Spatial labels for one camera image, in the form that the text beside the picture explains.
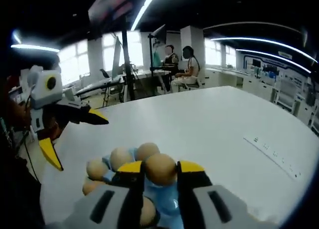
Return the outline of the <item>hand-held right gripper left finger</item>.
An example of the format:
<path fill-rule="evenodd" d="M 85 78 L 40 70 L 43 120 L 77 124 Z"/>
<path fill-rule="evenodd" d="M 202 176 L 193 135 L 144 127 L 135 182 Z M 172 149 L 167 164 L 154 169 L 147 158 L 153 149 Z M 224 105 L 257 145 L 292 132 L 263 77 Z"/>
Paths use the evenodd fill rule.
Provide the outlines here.
<path fill-rule="evenodd" d="M 67 229 L 138 229 L 143 207 L 142 161 L 122 165 L 110 184 L 102 184 L 75 204 Z"/>

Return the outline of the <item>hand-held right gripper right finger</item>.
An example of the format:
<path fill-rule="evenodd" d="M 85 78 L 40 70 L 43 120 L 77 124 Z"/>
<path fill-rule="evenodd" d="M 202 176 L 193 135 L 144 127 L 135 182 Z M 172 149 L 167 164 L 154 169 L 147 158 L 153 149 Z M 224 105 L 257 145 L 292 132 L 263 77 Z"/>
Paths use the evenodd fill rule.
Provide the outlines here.
<path fill-rule="evenodd" d="M 178 161 L 178 205 L 185 229 L 248 229 L 249 217 L 240 200 L 213 185 L 204 168 Z"/>

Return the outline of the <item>person's left hand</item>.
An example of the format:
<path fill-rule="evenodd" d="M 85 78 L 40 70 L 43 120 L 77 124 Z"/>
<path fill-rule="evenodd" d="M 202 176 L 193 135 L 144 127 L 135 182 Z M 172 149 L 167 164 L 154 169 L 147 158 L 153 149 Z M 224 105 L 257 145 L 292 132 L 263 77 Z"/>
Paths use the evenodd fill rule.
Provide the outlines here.
<path fill-rule="evenodd" d="M 30 109 L 27 104 L 19 105 L 9 96 L 9 91 L 18 83 L 18 76 L 6 78 L 3 86 L 4 118 L 10 126 L 18 129 L 30 129 Z"/>

